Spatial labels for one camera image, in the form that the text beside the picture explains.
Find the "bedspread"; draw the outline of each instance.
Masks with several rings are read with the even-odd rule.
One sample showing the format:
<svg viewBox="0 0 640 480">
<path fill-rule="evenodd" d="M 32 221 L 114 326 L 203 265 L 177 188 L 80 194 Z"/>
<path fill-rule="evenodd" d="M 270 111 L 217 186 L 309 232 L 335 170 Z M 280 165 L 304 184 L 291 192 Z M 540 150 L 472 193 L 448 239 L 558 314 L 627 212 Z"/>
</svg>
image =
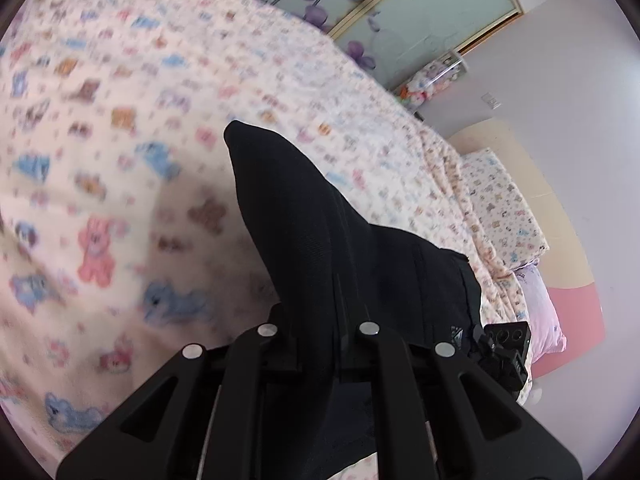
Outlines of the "bedspread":
<svg viewBox="0 0 640 480">
<path fill-rule="evenodd" d="M 549 250 L 527 201 L 491 149 L 463 156 L 461 169 L 474 211 L 507 267 L 529 265 Z"/>
<path fill-rule="evenodd" d="M 367 221 L 468 255 L 526 319 L 458 155 L 332 41 L 257 0 L 27 0 L 0 43 L 0 402 L 51 474 L 190 342 L 276 301 L 222 140 L 295 143 Z"/>
</svg>

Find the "pillowcase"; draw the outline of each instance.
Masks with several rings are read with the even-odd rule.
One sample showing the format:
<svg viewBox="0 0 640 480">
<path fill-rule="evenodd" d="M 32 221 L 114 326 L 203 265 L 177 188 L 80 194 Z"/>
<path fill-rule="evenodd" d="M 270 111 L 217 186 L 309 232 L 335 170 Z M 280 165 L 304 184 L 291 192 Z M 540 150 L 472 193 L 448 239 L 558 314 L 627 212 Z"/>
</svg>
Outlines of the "pillowcase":
<svg viewBox="0 0 640 480">
<path fill-rule="evenodd" d="M 474 212 L 510 270 L 524 267 L 548 251 L 549 245 L 526 200 L 491 149 L 463 156 L 460 169 Z"/>
<path fill-rule="evenodd" d="M 562 333 L 556 308 L 546 291 L 538 268 L 531 264 L 516 270 L 515 275 L 522 287 L 524 299 L 529 309 L 529 326 L 531 328 L 529 352 L 532 355 L 532 362 L 535 363 L 544 354 L 564 352 L 566 337 Z"/>
</svg>

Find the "black plastic mount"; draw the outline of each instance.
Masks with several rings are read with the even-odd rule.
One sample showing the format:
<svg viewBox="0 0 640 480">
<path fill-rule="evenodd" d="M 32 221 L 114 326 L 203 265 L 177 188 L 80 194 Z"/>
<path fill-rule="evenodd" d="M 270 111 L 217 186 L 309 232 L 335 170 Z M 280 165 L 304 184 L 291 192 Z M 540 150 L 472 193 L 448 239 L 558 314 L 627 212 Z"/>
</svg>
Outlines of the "black plastic mount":
<svg viewBox="0 0 640 480">
<path fill-rule="evenodd" d="M 354 334 L 368 365 L 342 380 L 371 382 L 381 480 L 582 480 L 575 458 L 509 392 L 443 345 L 408 346 L 375 323 Z M 229 347 L 189 345 L 89 434 L 56 478 L 259 480 L 264 385 L 295 383 L 301 373 L 295 340 L 274 325 Z"/>
</svg>

